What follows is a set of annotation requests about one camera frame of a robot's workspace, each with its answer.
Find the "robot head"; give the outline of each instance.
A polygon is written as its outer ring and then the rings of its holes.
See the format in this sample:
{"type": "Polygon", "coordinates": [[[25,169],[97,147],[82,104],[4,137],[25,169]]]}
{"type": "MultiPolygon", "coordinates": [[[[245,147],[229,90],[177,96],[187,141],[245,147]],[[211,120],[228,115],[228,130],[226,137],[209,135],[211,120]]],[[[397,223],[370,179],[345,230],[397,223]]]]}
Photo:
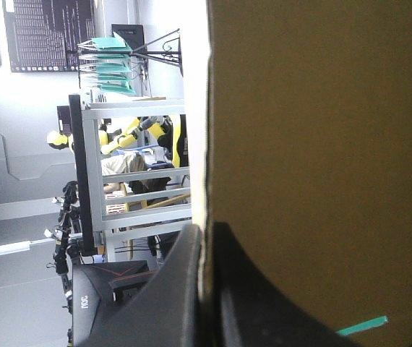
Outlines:
{"type": "Polygon", "coordinates": [[[53,130],[47,134],[47,143],[56,150],[62,150],[68,147],[68,137],[53,130]]]}

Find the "grey wall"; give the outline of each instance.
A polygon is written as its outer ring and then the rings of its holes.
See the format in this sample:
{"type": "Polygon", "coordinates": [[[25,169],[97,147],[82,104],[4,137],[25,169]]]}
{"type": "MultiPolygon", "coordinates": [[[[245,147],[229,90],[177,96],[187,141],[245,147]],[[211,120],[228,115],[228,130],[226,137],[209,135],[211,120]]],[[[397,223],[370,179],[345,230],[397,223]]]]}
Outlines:
{"type": "Polygon", "coordinates": [[[11,73],[1,0],[0,55],[0,203],[54,196],[74,178],[74,159],[45,138],[57,128],[56,106],[77,92],[77,75],[11,73]]]}
{"type": "MultiPolygon", "coordinates": [[[[0,244],[42,239],[57,214],[0,221],[0,244]]],[[[52,260],[54,243],[0,257],[0,346],[66,345],[71,315],[52,260]]]]}

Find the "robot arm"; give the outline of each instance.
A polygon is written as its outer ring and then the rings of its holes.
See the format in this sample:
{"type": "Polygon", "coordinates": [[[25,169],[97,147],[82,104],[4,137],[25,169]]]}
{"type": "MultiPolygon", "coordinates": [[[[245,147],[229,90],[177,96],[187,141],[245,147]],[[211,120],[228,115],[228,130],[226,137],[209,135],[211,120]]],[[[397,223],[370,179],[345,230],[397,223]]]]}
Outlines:
{"type": "Polygon", "coordinates": [[[158,139],[166,133],[161,127],[163,122],[163,117],[159,116],[151,116],[144,121],[136,119],[122,132],[121,135],[115,137],[113,141],[101,147],[102,154],[110,154],[114,150],[131,145],[137,141],[144,130],[148,130],[155,139],[158,139]]]}

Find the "white metal frame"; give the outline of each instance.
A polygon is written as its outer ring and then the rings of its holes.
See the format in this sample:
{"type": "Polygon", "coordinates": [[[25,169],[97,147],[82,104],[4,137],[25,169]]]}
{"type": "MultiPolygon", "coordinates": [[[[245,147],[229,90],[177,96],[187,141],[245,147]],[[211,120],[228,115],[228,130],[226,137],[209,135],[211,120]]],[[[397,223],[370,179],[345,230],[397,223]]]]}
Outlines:
{"type": "MultiPolygon", "coordinates": [[[[94,232],[138,226],[147,223],[166,222],[170,220],[190,218],[192,216],[190,204],[137,210],[113,215],[108,215],[106,212],[106,205],[151,200],[159,197],[173,197],[176,195],[188,194],[190,192],[190,188],[178,188],[113,199],[106,199],[103,192],[103,185],[107,183],[189,174],[189,167],[184,167],[102,176],[100,164],[100,141],[98,138],[98,125],[100,119],[128,116],[165,116],[169,114],[185,114],[184,101],[141,100],[128,103],[89,103],[86,105],[85,109],[82,110],[82,129],[84,132],[90,210],[94,232]]],[[[153,229],[145,229],[146,228],[136,228],[128,231],[128,234],[131,235],[130,239],[149,236],[146,234],[147,230],[150,230],[152,233],[151,235],[160,234],[159,228],[153,227],[153,229]]]]}

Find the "aoc logo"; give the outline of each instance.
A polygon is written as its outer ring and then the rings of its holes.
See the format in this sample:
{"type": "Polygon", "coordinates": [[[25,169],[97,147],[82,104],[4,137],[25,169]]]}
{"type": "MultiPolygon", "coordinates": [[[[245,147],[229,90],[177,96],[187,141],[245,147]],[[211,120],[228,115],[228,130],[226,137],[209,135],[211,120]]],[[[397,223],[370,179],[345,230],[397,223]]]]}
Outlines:
{"type": "Polygon", "coordinates": [[[88,309],[89,308],[89,296],[84,295],[81,296],[81,309],[88,309]]]}

